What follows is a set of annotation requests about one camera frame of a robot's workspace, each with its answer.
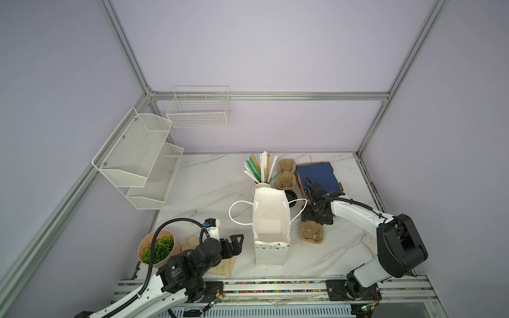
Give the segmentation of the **upper white mesh shelf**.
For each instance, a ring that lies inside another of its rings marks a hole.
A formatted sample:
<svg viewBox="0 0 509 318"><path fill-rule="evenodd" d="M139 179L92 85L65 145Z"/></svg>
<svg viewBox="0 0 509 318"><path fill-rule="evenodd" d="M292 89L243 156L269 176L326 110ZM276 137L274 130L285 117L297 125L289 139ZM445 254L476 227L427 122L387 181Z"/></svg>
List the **upper white mesh shelf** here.
<svg viewBox="0 0 509 318"><path fill-rule="evenodd" d="M116 188L142 188L171 127L166 118L131 108L91 164Z"/></svg>

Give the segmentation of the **bundle of wrapped straws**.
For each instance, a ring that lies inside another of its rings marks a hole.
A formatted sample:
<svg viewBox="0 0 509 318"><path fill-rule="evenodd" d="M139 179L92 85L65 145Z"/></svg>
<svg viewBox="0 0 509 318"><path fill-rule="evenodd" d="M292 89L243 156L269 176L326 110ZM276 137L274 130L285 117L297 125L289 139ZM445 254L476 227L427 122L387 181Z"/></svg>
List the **bundle of wrapped straws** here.
<svg viewBox="0 0 509 318"><path fill-rule="evenodd" d="M277 168L278 156L264 151L260 154L251 154L244 162L243 173L255 184L271 184L282 172Z"/></svg>

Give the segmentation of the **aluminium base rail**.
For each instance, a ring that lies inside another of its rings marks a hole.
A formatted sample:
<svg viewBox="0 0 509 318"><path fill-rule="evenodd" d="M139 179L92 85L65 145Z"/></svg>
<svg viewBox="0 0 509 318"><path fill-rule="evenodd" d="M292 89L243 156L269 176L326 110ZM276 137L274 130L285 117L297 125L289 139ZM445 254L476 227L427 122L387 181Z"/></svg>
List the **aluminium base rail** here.
<svg viewBox="0 0 509 318"><path fill-rule="evenodd" d="M302 299L306 301L329 301L339 290L340 283L332 277L294 280L224 280L222 294L228 301L241 299ZM379 301L423 301L438 300L431 283L425 276L387 279L375 288Z"/></svg>

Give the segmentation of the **lower white mesh shelf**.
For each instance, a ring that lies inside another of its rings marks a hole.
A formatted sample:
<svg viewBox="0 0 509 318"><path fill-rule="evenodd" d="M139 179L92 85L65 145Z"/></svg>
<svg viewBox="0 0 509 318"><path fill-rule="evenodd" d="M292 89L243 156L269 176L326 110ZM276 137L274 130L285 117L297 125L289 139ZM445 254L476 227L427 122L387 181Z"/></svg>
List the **lower white mesh shelf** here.
<svg viewBox="0 0 509 318"><path fill-rule="evenodd" d="M143 188L130 188L127 200L137 210L162 209L168 198L184 149L164 143Z"/></svg>

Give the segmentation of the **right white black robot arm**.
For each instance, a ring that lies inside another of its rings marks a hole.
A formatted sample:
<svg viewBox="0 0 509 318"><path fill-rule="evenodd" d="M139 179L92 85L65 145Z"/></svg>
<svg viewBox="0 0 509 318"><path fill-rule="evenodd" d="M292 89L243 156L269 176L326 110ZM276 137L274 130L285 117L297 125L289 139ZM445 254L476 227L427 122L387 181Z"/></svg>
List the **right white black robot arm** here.
<svg viewBox="0 0 509 318"><path fill-rule="evenodd" d="M343 288L345 298L362 299L373 286L392 277L411 274L428 259L428 251L411 217L377 211L349 198L341 190L326 192L308 177L302 185L310 200L302 212L302 221L332 225L334 217L341 217L362 228L376 242L373 259L347 274Z"/></svg>

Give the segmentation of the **single brown pulp cup carrier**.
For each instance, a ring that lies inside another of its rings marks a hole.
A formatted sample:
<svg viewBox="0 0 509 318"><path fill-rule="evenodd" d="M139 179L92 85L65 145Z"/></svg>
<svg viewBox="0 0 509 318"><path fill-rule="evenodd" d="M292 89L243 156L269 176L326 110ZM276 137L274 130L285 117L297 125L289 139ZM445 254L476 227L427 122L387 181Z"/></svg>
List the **single brown pulp cup carrier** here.
<svg viewBox="0 0 509 318"><path fill-rule="evenodd" d="M323 226L315 221L303 221L300 224L300 237L312 244L322 244L324 240Z"/></svg>

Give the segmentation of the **stack of paper cups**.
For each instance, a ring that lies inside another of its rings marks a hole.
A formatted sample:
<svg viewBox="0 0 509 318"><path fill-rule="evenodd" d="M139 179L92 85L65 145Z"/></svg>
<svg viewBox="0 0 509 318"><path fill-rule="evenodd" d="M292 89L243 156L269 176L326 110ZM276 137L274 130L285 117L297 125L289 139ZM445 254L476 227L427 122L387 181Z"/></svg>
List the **stack of paper cups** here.
<svg viewBox="0 0 509 318"><path fill-rule="evenodd" d="M256 191L258 189L261 189L261 188L270 188L271 185L268 184L268 183L264 183L264 182L261 182L261 183L257 183L254 187L253 187L253 196L255 196L256 194Z"/></svg>

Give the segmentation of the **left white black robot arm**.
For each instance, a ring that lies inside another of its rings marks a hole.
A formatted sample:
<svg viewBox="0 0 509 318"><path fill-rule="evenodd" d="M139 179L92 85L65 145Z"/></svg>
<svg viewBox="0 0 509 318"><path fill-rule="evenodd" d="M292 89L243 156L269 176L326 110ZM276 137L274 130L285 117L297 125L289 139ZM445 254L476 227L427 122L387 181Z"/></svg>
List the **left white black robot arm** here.
<svg viewBox="0 0 509 318"><path fill-rule="evenodd" d="M199 245L170 257L152 273L159 233L165 226L181 221L200 227ZM200 223L182 217L163 223L152 238L148 271L143 285L105 309L97 312L82 311L77 317L156 317L183 303L202 299L207 290L203 275L218 266L223 259L239 255L243 248L244 235L232 235L229 240L215 238L212 237L214 225L211 219Z"/></svg>

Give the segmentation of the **black plastic cup lid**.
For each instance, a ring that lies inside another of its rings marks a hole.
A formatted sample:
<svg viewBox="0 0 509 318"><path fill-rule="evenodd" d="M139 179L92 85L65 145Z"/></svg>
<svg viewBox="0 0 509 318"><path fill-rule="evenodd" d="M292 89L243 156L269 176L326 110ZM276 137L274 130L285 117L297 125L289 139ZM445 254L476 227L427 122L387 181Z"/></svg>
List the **black plastic cup lid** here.
<svg viewBox="0 0 509 318"><path fill-rule="evenodd" d="M285 190L284 192L285 192L285 195L286 195L286 198L287 198L288 202L291 202L291 201L294 201L294 200L298 199L298 196L297 196L297 194L294 191L292 191L292 190Z"/></svg>

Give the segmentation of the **white paper gift bag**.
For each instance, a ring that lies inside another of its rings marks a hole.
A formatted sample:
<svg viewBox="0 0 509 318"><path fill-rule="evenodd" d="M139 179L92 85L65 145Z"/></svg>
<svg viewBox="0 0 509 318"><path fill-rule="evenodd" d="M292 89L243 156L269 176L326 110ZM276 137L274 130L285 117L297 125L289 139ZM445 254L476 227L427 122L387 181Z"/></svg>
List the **white paper gift bag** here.
<svg viewBox="0 0 509 318"><path fill-rule="evenodd" d="M305 198L288 200L283 190L263 187L255 190L252 202L239 200L237 204L252 207L254 261L257 266L283 266L290 248L290 232L293 222L301 216L308 205Z"/></svg>

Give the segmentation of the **brown bowl with greens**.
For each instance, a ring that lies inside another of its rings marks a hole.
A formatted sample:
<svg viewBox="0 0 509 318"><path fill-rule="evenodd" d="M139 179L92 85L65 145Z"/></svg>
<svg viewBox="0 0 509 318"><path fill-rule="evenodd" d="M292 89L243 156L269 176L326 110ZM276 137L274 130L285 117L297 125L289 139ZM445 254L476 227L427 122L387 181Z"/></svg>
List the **brown bowl with greens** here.
<svg viewBox="0 0 509 318"><path fill-rule="evenodd" d="M141 263L148 265L151 255L151 244L155 233L147 235L140 243L138 249L138 259ZM166 264L171 257L181 253L181 248L174 234L168 230L161 230L158 234L154 246L153 268L160 268Z"/></svg>

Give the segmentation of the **white mesh shelf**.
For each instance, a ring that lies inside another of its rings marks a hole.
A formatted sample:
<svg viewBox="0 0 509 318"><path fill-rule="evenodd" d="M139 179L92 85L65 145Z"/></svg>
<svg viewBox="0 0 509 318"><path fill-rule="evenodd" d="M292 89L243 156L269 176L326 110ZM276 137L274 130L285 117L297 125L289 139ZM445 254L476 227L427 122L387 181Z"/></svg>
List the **white mesh shelf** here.
<svg viewBox="0 0 509 318"><path fill-rule="evenodd" d="M130 188L127 200L137 210L162 209L168 198L184 149L164 143L143 188Z"/></svg>
<svg viewBox="0 0 509 318"><path fill-rule="evenodd" d="M171 127L166 118L131 108L91 164L116 188L142 188Z"/></svg>

